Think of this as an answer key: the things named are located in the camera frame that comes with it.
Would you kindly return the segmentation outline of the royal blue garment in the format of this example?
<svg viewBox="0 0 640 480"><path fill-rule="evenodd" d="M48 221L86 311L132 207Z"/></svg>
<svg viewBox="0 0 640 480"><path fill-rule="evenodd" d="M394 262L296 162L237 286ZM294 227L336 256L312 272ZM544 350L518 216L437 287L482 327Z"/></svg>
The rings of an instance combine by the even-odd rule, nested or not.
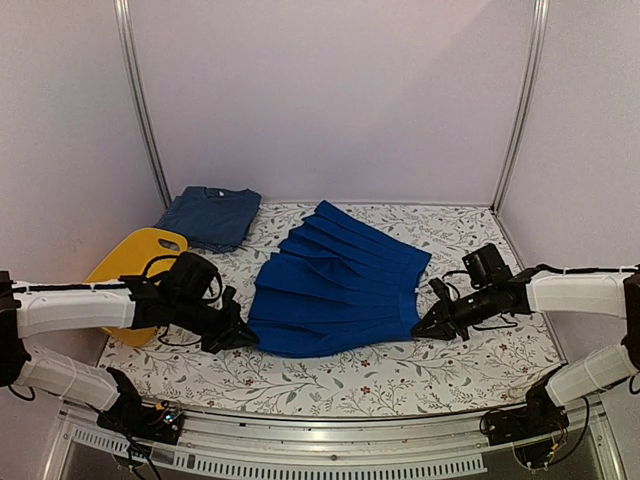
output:
<svg viewBox="0 0 640 480"><path fill-rule="evenodd" d="M409 341L428 252L327 201L290 230L255 280L248 326L258 349L288 358L332 356Z"/></svg>

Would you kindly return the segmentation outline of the teal blue t-shirt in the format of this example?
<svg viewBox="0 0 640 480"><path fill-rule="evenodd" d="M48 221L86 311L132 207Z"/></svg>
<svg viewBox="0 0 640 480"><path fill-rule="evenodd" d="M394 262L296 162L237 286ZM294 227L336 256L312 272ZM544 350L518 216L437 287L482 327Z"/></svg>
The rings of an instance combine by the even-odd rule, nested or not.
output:
<svg viewBox="0 0 640 480"><path fill-rule="evenodd" d="M250 189L189 186L156 227L183 236L192 246L233 249L246 238L260 204L261 195Z"/></svg>

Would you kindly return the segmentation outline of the yellow laundry basket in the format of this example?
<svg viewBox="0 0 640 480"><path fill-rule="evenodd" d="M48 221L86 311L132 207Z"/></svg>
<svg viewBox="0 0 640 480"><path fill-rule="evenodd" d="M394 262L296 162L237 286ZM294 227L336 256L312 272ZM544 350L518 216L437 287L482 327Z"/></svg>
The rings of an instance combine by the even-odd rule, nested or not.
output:
<svg viewBox="0 0 640 480"><path fill-rule="evenodd" d="M141 274L153 258L179 255L187 247L188 242L182 235L151 227L136 230L98 264L86 278L86 282L106 282L122 275ZM103 327L102 330L127 346L143 347L154 338L158 328L127 330Z"/></svg>

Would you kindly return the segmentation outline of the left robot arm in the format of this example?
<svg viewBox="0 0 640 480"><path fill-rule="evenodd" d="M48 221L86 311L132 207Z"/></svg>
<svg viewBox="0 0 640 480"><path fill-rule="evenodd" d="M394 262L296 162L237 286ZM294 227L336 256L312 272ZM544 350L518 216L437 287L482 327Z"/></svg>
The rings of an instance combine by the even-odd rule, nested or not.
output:
<svg viewBox="0 0 640 480"><path fill-rule="evenodd" d="M176 326L198 338L202 351L255 346L258 336L242 320L235 290L215 265L182 252L168 269L80 284L34 284L1 274L1 384L39 389L86 404L128 434L148 426L148 412L129 378L38 348L37 335L77 329L141 330Z"/></svg>

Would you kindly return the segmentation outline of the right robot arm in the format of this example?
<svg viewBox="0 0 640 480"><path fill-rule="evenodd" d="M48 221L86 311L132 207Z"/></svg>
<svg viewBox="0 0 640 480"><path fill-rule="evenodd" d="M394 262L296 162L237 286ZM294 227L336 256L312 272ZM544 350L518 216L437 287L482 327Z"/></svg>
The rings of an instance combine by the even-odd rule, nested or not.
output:
<svg viewBox="0 0 640 480"><path fill-rule="evenodd" d="M626 323L619 344L559 368L528 390L526 407L516 421L524 435L539 435L568 403L638 375L638 267L561 269L539 264L513 274L493 244L464 256L463 264L473 293L452 299L443 280L431 280L438 300L412 328L413 336L466 340L469 327L499 314L573 312Z"/></svg>

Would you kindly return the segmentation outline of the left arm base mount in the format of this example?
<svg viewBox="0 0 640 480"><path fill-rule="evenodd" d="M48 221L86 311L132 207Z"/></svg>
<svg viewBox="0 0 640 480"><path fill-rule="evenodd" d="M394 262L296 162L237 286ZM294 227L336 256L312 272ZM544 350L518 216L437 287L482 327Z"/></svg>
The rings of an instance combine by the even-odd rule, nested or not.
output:
<svg viewBox="0 0 640 480"><path fill-rule="evenodd" d="M176 445L184 425L182 410L170 407L166 401L156 406L144 405L123 372L111 367L106 371L115 380L119 396L108 410L98 414L97 425L123 436Z"/></svg>

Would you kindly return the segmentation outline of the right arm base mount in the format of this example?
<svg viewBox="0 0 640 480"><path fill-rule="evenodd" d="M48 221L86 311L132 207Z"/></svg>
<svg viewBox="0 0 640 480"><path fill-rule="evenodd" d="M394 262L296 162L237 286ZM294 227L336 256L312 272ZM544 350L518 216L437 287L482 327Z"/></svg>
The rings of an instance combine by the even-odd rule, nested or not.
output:
<svg viewBox="0 0 640 480"><path fill-rule="evenodd" d="M565 409L556 406L545 387L549 376L537 381L525 394L525 405L513 409L491 409L479 421L480 432L491 446L531 440L547 435L540 442L516 447L514 456L525 468L548 468L566 440L569 419Z"/></svg>

